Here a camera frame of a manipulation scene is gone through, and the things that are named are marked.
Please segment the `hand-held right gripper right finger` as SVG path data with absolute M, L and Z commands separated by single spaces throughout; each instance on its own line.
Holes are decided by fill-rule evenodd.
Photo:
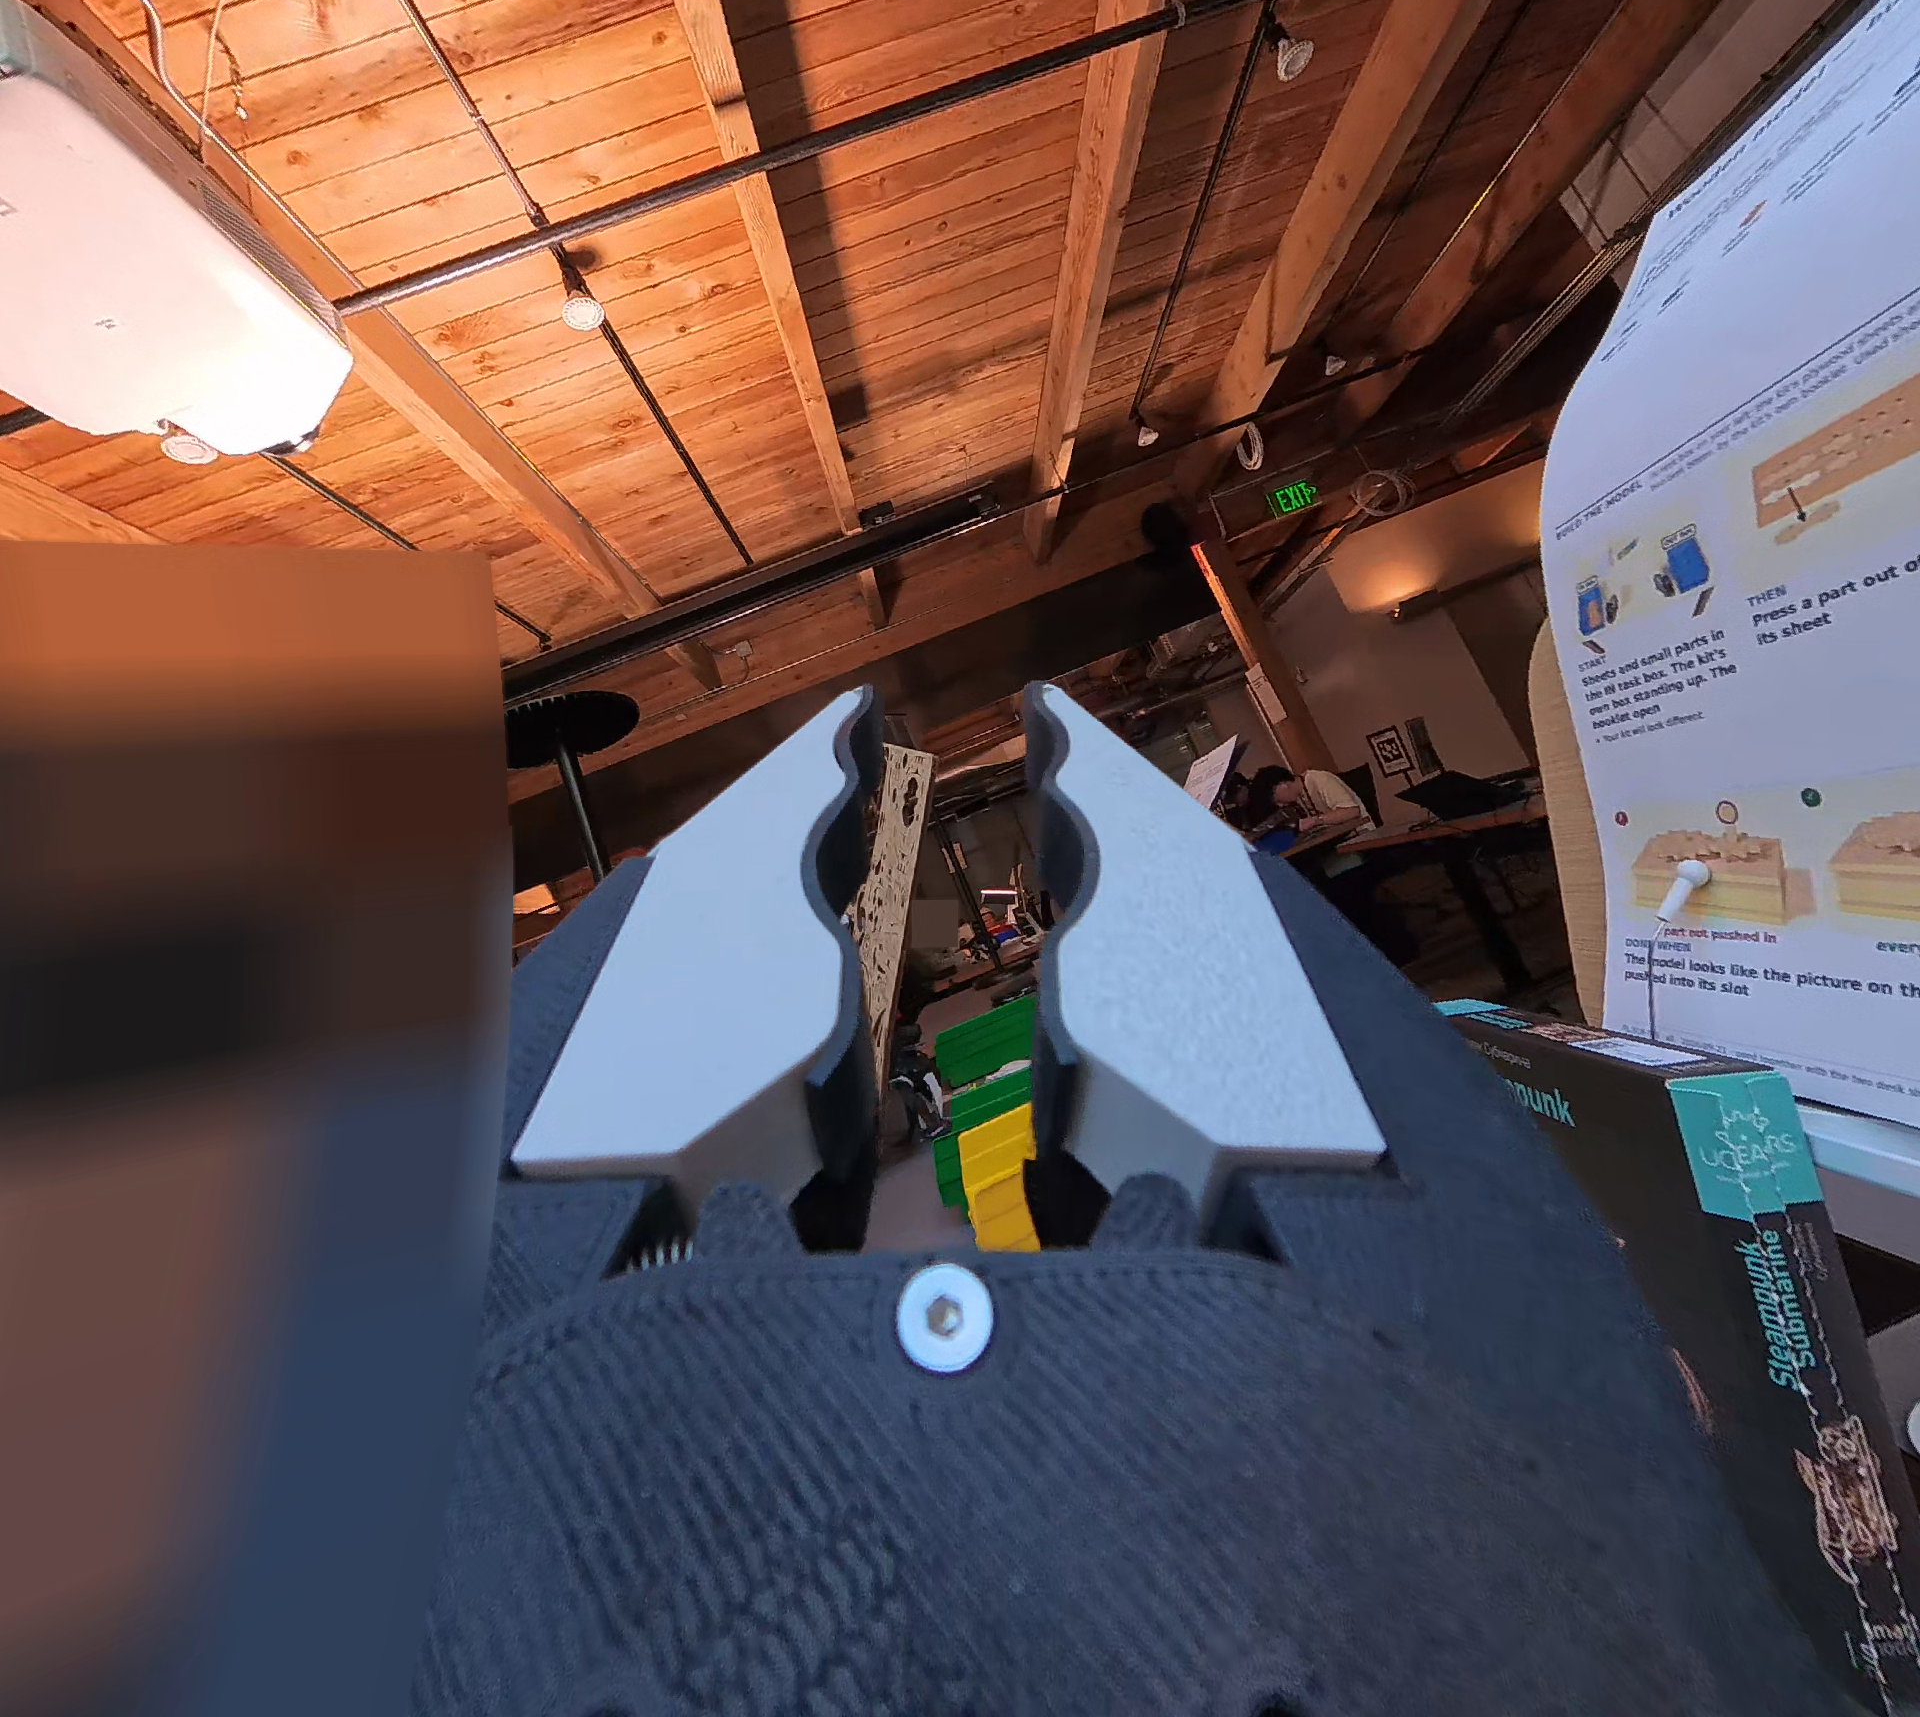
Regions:
M 1103 1194 L 1178 1186 L 1199 1225 L 1235 1177 L 1366 1175 L 1385 1138 L 1260 859 L 1049 683 L 1022 692 L 1042 944 L 1032 1130 Z

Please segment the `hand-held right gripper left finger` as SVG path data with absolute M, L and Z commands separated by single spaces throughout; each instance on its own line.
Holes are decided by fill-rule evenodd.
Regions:
M 720 1186 L 764 1192 L 802 1246 L 866 1242 L 880 1086 L 847 912 L 875 699 L 824 704 L 522 966 L 509 1222 L 530 1242 L 627 1246 Z

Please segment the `laser-cut plywood parts sheet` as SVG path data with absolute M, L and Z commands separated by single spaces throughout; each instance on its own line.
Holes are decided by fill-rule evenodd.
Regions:
M 925 814 L 931 803 L 929 753 L 883 743 L 881 773 L 870 812 L 868 873 L 847 917 L 854 937 L 866 1033 L 877 1092 L 887 1090 L 910 906 L 917 877 Z

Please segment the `dark model kit box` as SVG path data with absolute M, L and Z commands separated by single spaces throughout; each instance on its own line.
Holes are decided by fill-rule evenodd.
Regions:
M 1916 1713 L 1916 1497 L 1788 1082 L 1483 1001 L 1440 1014 L 1619 1250 L 1817 1658 L 1865 1710 Z

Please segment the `green plastic bin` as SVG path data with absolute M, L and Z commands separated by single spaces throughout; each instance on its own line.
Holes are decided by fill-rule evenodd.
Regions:
M 970 1214 L 977 1187 L 1020 1177 L 1037 1156 L 1032 1088 L 1032 1066 L 1018 1063 L 949 1097 L 948 1128 L 929 1147 L 944 1205 Z
M 1037 1033 L 1037 997 L 1008 999 L 966 1023 L 941 1032 L 931 1044 L 931 1063 L 948 1094 L 1032 1063 Z

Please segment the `yellow plastic bin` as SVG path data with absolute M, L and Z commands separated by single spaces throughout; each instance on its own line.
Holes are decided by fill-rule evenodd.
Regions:
M 1037 1154 L 1032 1106 L 1020 1103 L 955 1134 L 974 1248 L 984 1253 L 1036 1253 L 1042 1242 L 1025 1194 L 1025 1167 Z

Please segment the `long wooden work desk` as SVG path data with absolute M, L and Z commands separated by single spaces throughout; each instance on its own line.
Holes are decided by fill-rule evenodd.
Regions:
M 1452 896 L 1450 909 L 1463 917 L 1499 996 L 1513 997 L 1532 986 L 1532 976 L 1478 867 L 1545 842 L 1545 796 L 1528 792 L 1495 810 L 1427 821 L 1397 833 L 1325 828 L 1298 837 L 1280 859 L 1400 971 L 1407 971 L 1419 950 L 1403 921 L 1388 914 L 1381 889 L 1409 871 L 1440 871 Z

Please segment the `black round floor lamp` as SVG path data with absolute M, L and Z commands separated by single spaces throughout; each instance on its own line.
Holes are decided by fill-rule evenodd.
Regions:
M 609 859 L 587 803 L 583 758 L 624 743 L 638 721 L 635 699 L 599 690 L 526 699 L 503 715 L 506 766 L 556 771 L 593 885 L 607 877 Z

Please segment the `black laptop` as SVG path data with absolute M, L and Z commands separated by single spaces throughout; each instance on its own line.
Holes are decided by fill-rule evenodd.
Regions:
M 1458 822 L 1521 806 L 1532 796 L 1535 783 L 1535 776 L 1525 771 L 1494 778 L 1440 771 L 1396 792 L 1396 801 L 1431 821 Z

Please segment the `document holder board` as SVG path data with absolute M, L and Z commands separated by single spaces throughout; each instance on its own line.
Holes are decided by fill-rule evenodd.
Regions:
M 1552 628 L 1541 624 L 1528 655 L 1525 701 L 1571 980 L 1581 1017 L 1596 1027 L 1603 1022 L 1607 980 L 1605 875 L 1567 699 Z

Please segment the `printed instruction sheet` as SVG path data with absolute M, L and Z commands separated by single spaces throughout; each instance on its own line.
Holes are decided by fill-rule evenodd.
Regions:
M 1918 1119 L 1918 0 L 1873 0 L 1648 225 L 1548 445 L 1548 627 L 1601 1022 Z

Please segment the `white ceiling projector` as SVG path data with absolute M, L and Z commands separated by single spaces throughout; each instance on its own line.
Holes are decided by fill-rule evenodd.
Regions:
M 2 387 L 174 454 L 304 448 L 352 373 L 332 305 L 112 72 L 2 0 Z

